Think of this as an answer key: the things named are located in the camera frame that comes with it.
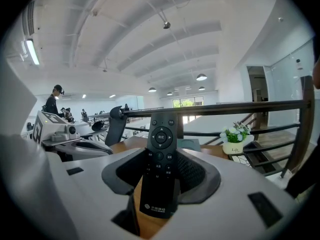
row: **metal railing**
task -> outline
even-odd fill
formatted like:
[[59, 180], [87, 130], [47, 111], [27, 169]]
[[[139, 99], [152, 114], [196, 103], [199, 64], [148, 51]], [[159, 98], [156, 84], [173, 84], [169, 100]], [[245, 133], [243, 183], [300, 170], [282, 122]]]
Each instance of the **metal railing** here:
[[[217, 105], [207, 106], [191, 106], [181, 108], [165, 108], [165, 109], [148, 109], [140, 111], [125, 111], [124, 114], [128, 118], [140, 118], [140, 117], [151, 117], [152, 114], [156, 113], [176, 113], [177, 122], [177, 137], [183, 139], [184, 136], [197, 136], [197, 137], [219, 137], [220, 132], [184, 132], [183, 116], [211, 116], [211, 115], [231, 115], [231, 114], [244, 114], [244, 113], [255, 113], [257, 116], [251, 120], [248, 124], [254, 123], [253, 130], [250, 132], [254, 135], [254, 139], [258, 138], [259, 134], [272, 133], [276, 131], [282, 131], [290, 128], [297, 128], [295, 140], [287, 141], [281, 144], [257, 147], [257, 148], [245, 148], [243, 154], [237, 154], [236, 156], [246, 155], [248, 153], [265, 152], [274, 149], [279, 149], [288, 145], [293, 144], [293, 148], [289, 155], [281, 158], [277, 158], [270, 161], [264, 161], [254, 164], [253, 167], [262, 167], [265, 165], [272, 165], [279, 161], [288, 160], [283, 169], [276, 171], [267, 172], [264, 175], [272, 175], [281, 172], [283, 177], [287, 170], [296, 172], [301, 164], [304, 155], [306, 153], [314, 120], [314, 86], [311, 76], [301, 77], [301, 84], [303, 90], [303, 99], [301, 100], [287, 100], [287, 101], [267, 101], [267, 102], [243, 102], [243, 103], [224, 103]], [[258, 117], [262, 116], [263, 112], [273, 111], [286, 111], [286, 110], [297, 110], [299, 109], [299, 123], [292, 123], [289, 125], [276, 126], [267, 129], [260, 129], [257, 126], [259, 123]], [[141, 132], [148, 132], [148, 129], [141, 129], [136, 127], [125, 127], [128, 130], [136, 130]]]

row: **black remote control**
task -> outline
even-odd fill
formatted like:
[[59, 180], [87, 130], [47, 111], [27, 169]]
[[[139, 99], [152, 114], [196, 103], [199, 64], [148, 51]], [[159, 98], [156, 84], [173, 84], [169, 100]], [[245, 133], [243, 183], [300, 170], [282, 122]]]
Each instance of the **black remote control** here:
[[151, 115], [140, 211], [156, 218], [170, 218], [176, 207], [177, 124], [176, 113]]

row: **ceiling light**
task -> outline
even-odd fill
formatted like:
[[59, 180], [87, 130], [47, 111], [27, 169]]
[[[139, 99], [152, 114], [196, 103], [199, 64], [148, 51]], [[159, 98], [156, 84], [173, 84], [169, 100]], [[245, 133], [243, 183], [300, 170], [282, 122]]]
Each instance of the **ceiling light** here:
[[38, 57], [37, 57], [37, 54], [36, 54], [34, 41], [32, 39], [28, 39], [26, 41], [26, 45], [28, 46], [28, 49], [29, 49], [31, 58], [33, 60], [33, 63], [36, 64], [36, 65], [39, 65], [40, 63], [39, 63], [39, 60], [38, 60]]
[[154, 88], [154, 87], [151, 87], [150, 89], [149, 89], [149, 93], [155, 93], [157, 90], [156, 90], [156, 88]]
[[197, 81], [203, 81], [206, 80], [208, 77], [205, 74], [200, 74], [196, 77]]

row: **window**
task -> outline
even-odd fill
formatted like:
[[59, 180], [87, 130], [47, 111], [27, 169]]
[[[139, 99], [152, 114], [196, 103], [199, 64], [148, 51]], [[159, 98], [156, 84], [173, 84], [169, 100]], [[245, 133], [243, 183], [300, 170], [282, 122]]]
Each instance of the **window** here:
[[198, 97], [173, 99], [172, 104], [173, 104], [174, 108], [203, 106], [204, 105], [204, 97], [198, 96]]

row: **desk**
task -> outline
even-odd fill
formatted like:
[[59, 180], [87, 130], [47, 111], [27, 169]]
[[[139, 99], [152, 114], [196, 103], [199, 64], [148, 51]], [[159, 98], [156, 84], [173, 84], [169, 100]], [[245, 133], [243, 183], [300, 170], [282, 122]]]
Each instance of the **desk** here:
[[[134, 149], [134, 148], [146, 148], [147, 142], [148, 142], [147, 138], [133, 136], [117, 144], [112, 145], [110, 148], [113, 150], [114, 154], [116, 155], [117, 153]], [[215, 157], [229, 159], [228, 155], [226, 155], [223, 152], [222, 146], [201, 145], [201, 151], [205, 154], [209, 154]], [[142, 187], [142, 177], [134, 189], [134, 193], [133, 193], [134, 206], [136, 211], [136, 217], [140, 227], [140, 237], [144, 239], [150, 239], [170, 219], [151, 217], [139, 211], [141, 187]]]

